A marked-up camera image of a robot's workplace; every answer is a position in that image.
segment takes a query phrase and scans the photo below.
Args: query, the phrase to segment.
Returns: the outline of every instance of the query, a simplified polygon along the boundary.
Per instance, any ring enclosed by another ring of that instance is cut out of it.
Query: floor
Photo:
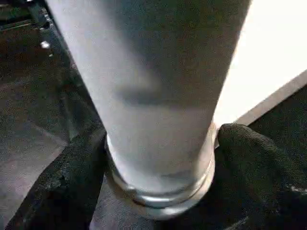
[[[67,145],[71,137],[92,122],[81,116],[78,98],[59,91],[61,65],[39,46],[30,27],[0,36],[0,229],[8,223],[35,179]],[[65,98],[78,121],[63,111]],[[307,87],[301,89],[251,124],[274,139],[293,157],[305,159],[307,149]],[[244,221],[248,197],[237,190],[223,157],[216,151],[216,174],[206,197],[179,218],[167,222],[146,220],[114,197],[105,180],[91,229],[225,229]]]

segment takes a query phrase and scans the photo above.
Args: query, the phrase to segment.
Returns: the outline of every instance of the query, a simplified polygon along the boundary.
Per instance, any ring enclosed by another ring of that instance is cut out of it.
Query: cylinder
[[[213,178],[208,130],[248,0],[47,4],[106,128],[115,189],[165,211],[206,184],[199,200]]]

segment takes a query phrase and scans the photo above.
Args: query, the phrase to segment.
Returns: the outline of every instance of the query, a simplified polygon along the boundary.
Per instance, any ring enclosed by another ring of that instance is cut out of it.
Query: white wall
[[[215,110],[218,126],[251,123],[307,84],[306,10],[306,0],[252,2]]]

